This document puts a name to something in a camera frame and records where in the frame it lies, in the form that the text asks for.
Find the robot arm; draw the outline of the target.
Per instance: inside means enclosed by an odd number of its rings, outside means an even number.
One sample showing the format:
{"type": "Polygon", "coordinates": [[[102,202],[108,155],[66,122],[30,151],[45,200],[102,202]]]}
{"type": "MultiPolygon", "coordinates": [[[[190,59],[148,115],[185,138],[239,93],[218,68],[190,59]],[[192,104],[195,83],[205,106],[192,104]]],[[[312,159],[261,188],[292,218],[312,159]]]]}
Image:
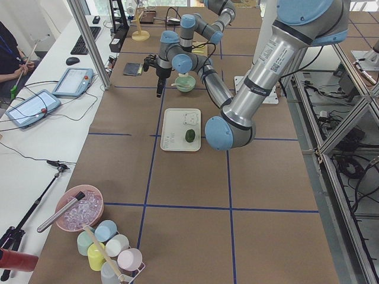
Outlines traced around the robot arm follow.
{"type": "Polygon", "coordinates": [[[206,7],[218,15],[206,23],[198,14],[181,18],[181,31],[164,31],[156,59],[161,94],[172,70],[196,72],[205,85],[220,115],[205,125],[207,142],[216,150],[229,150],[249,144],[255,137],[253,115],[271,93],[299,50],[344,41],[348,33],[349,1],[279,1],[272,35],[257,61],[247,72],[240,89],[232,95],[220,79],[209,58],[194,54],[190,44],[194,33],[209,42],[220,42],[226,25],[236,16],[231,1],[206,1],[206,7]]]}
{"type": "Polygon", "coordinates": [[[232,1],[205,1],[205,6],[218,15],[218,19],[209,24],[200,14],[184,14],[180,20],[180,33],[166,30],[160,37],[160,49],[154,61],[158,84],[156,95],[160,97],[166,80],[174,69],[180,74],[195,72],[205,86],[212,102],[218,107],[232,100],[232,95],[218,76],[209,56],[192,52],[194,34],[204,37],[208,44],[218,45],[223,31],[236,16],[232,1]]]}

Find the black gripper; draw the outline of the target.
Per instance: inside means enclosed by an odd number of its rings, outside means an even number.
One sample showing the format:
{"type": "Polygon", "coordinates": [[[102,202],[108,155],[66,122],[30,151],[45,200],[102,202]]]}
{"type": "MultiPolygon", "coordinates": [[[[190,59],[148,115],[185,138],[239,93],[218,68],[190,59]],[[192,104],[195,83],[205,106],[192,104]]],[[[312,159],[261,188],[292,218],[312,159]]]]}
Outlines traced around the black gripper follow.
{"type": "Polygon", "coordinates": [[[165,79],[171,76],[171,68],[156,66],[156,75],[159,77],[157,82],[156,96],[160,98],[165,87],[165,79]]]}

